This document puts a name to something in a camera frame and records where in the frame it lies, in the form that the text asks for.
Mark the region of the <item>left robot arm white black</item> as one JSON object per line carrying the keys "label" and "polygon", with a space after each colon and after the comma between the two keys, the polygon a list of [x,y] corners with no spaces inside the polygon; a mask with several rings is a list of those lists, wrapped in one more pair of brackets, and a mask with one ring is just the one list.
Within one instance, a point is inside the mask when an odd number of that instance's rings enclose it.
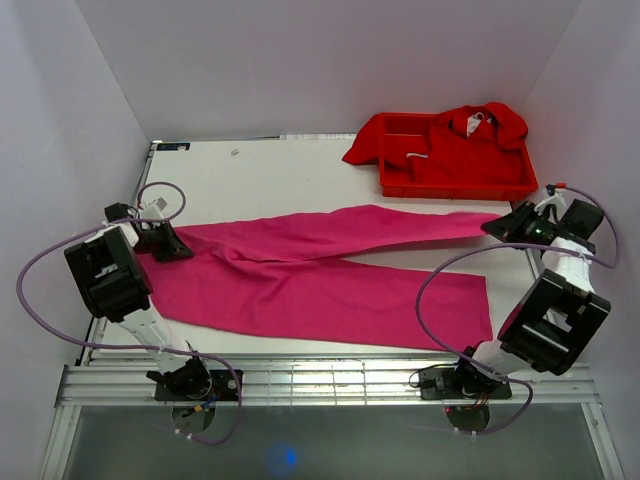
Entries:
{"label": "left robot arm white black", "polygon": [[194,253],[164,218],[166,201],[142,206],[137,223],[132,207],[116,203],[105,208],[106,227],[67,248],[64,256],[81,297],[96,318],[128,331],[140,344],[151,345],[157,369],[147,377],[171,394],[209,399],[213,379],[204,362],[183,338],[175,335],[151,300],[151,282],[137,255],[149,254],[160,264],[188,260]]}

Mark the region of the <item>pink trousers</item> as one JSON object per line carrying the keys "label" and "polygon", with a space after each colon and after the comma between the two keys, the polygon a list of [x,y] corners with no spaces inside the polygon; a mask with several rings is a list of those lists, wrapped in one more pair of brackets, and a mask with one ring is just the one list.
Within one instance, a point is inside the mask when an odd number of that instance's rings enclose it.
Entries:
{"label": "pink trousers", "polygon": [[463,349],[493,336],[485,279],[353,261],[369,250],[477,238],[487,213],[376,205],[183,226],[194,252],[140,257],[169,320],[236,334],[385,347]]}

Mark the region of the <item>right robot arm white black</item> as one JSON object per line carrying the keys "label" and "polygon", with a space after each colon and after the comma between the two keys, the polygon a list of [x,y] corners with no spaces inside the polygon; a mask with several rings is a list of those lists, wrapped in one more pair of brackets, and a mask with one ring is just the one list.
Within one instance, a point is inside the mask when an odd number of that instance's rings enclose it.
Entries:
{"label": "right robot arm white black", "polygon": [[452,371],[454,390],[464,397],[489,395],[501,378],[530,368],[555,375],[578,359],[611,311],[590,281],[590,237],[604,219],[603,210],[574,200],[562,216],[556,202],[525,202],[512,213],[486,222],[482,230],[503,243],[547,246],[544,269],[509,314],[497,338],[468,347]]}

